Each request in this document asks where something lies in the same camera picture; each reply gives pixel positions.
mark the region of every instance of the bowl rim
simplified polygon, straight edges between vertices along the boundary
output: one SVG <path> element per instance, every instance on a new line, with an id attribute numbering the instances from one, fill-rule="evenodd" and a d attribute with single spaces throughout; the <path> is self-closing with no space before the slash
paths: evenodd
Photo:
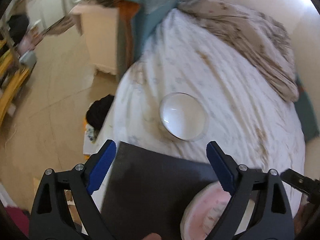
<path id="1" fill-rule="evenodd" d="M 176 94 L 184 94 L 184 95 L 187 95 L 187 96 L 190 96 L 192 97 L 198 104 L 199 106 L 201 107 L 203 113 L 204 113 L 204 126 L 202 128 L 202 131 L 196 135 L 195 137 L 191 138 L 191 139 L 183 139 L 183 138 L 180 138 L 176 135 L 174 135 L 172 132 L 169 131 L 169 129 L 167 128 L 167 126 L 165 125 L 164 123 L 164 118 L 163 118 L 163 109 L 164 109 L 164 103 L 168 100 L 168 98 L 176 95 Z M 160 119 L 161 119 L 161 123 L 162 125 L 164 126 L 164 128 L 172 135 L 174 136 L 175 138 L 179 139 L 179 140 L 182 140 L 182 141 L 186 141 L 186 142 L 192 142 L 192 141 L 196 141 L 198 140 L 203 134 L 204 132 L 207 130 L 208 128 L 208 125 L 209 125 L 209 122 L 208 122 L 208 113 L 206 112 L 206 110 L 204 109 L 203 105 L 200 103 L 200 101 L 195 98 L 194 96 L 192 95 L 189 95 L 187 93 L 183 93 L 183 92 L 172 92 L 172 93 L 169 93 L 167 95 L 164 96 L 164 98 L 162 98 L 161 102 L 160 102 L 160 106 L 159 106 L 159 115 L 160 115 Z"/>

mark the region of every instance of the white cloth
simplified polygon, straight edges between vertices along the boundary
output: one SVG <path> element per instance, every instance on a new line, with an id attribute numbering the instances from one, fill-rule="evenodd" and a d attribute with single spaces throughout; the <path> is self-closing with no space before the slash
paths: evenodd
<path id="1" fill-rule="evenodd" d="M 148 39 L 143 56 L 119 84 L 97 150 L 113 139 L 208 163 L 206 145 L 217 141 L 239 164 L 303 174 L 305 144 L 293 103 L 284 102 L 244 57 L 193 21 L 174 9 Z M 159 105 L 172 92 L 194 96 L 207 111 L 209 129 L 199 140 L 172 141 L 160 129 Z M 285 188 L 295 215 L 301 193 Z"/>

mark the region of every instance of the teal fabric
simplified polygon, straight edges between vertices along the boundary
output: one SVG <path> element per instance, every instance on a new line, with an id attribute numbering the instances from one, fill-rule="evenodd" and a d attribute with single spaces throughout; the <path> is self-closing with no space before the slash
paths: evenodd
<path id="1" fill-rule="evenodd" d="M 178 0 L 128 0 L 140 4 L 140 10 L 132 19 L 133 60 L 137 61 L 142 52 L 147 38 L 156 26 L 177 6 Z"/>
<path id="2" fill-rule="evenodd" d="M 305 142 L 307 142 L 313 139 L 314 137 L 319 136 L 319 128 L 310 98 L 304 90 L 299 77 L 297 78 L 296 83 L 299 88 L 300 96 L 299 100 L 294 103 L 294 107 L 296 108 L 296 112 L 301 122 L 304 140 Z"/>

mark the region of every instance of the bed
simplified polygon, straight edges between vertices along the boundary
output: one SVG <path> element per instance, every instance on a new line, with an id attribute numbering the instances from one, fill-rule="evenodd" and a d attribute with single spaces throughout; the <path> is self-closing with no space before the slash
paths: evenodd
<path id="1" fill-rule="evenodd" d="M 165 135 L 158 110 L 172 92 L 194 96 L 208 113 L 209 128 L 199 140 L 172 141 Z M 178 9 L 157 26 L 141 58 L 123 76 L 96 150 L 107 139 L 204 163 L 206 145 L 217 141 L 250 168 L 304 171 L 304 136 L 293 103 L 284 101 L 238 51 Z M 92 195 L 99 210 L 110 171 Z M 301 193 L 284 186 L 294 216 Z"/>

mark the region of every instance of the red fabric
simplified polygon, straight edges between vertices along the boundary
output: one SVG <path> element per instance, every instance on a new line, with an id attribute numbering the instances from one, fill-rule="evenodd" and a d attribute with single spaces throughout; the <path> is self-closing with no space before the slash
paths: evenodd
<path id="1" fill-rule="evenodd" d="M 29 219 L 23 214 L 22 210 L 16 207 L 6 207 L 5 210 L 17 227 L 26 235 L 26 237 L 29 237 Z"/>

